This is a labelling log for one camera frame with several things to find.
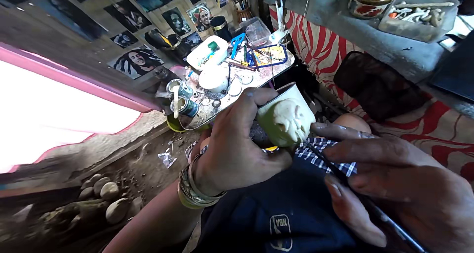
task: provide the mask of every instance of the hand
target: hand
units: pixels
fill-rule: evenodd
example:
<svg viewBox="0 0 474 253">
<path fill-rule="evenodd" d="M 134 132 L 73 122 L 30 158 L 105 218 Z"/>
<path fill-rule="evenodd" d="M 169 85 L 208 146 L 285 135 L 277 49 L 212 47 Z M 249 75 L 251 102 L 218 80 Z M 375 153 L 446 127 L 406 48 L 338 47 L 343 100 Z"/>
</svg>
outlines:
<svg viewBox="0 0 474 253">
<path fill-rule="evenodd" d="M 247 88 L 217 115 L 209 148 L 193 165 L 194 180 L 201 192 L 214 196 L 257 184 L 291 166 L 292 157 L 286 150 L 264 153 L 249 137 L 257 105 L 277 95 L 270 88 Z"/>
<path fill-rule="evenodd" d="M 429 252 L 474 252 L 472 187 L 431 156 L 395 137 L 345 140 L 324 153 L 334 162 L 357 162 L 352 189 L 379 201 Z M 335 213 L 362 240 L 382 247 L 398 242 L 371 222 L 349 188 L 329 175 L 325 183 Z"/>
</svg>

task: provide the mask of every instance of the nba logo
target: nba logo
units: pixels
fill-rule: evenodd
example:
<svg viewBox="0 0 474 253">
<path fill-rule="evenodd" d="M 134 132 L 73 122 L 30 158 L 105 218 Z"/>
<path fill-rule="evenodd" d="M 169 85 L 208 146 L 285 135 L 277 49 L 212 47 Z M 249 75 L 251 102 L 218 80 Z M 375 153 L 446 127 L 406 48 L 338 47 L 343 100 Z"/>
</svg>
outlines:
<svg viewBox="0 0 474 253">
<path fill-rule="evenodd" d="M 283 238 L 290 233 L 290 220 L 287 215 L 280 214 L 270 218 L 270 234 L 279 237 L 270 242 L 272 248 L 285 252 L 290 251 L 293 247 L 293 239 Z"/>
</svg>

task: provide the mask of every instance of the knee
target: knee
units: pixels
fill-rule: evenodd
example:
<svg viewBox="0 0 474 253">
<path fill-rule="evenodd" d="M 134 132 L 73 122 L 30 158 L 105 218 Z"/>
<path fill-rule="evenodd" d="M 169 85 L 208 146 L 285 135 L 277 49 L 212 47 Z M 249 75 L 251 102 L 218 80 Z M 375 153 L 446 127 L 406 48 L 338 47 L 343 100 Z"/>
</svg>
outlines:
<svg viewBox="0 0 474 253">
<path fill-rule="evenodd" d="M 335 120 L 334 123 L 341 126 L 353 128 L 358 131 L 372 133 L 369 124 L 366 123 L 361 117 L 352 113 L 342 114 L 341 116 L 339 116 L 339 118 Z"/>
</svg>

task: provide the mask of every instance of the black bag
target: black bag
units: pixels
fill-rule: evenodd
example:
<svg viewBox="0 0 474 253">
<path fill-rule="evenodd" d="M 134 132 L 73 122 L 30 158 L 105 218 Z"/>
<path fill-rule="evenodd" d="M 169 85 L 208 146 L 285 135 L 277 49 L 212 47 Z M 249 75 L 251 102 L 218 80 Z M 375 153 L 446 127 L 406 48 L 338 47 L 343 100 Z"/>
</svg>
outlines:
<svg viewBox="0 0 474 253">
<path fill-rule="evenodd" d="M 379 123 L 418 109 L 429 100 L 394 68 L 359 51 L 347 54 L 334 75 L 334 83 Z"/>
</svg>

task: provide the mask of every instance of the silver bangle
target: silver bangle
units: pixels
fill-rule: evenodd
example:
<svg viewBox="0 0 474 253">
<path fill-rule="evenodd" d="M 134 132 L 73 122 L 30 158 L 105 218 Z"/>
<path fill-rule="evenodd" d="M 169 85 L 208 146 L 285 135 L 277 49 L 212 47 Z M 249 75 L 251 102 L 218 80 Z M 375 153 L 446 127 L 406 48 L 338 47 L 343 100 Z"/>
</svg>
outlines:
<svg viewBox="0 0 474 253">
<path fill-rule="evenodd" d="M 192 166 L 201 156 L 202 154 L 198 154 L 192 163 L 180 172 L 178 187 L 187 202 L 196 207 L 204 208 L 216 204 L 226 194 L 226 191 L 217 196 L 207 196 L 197 189 L 193 179 Z"/>
</svg>

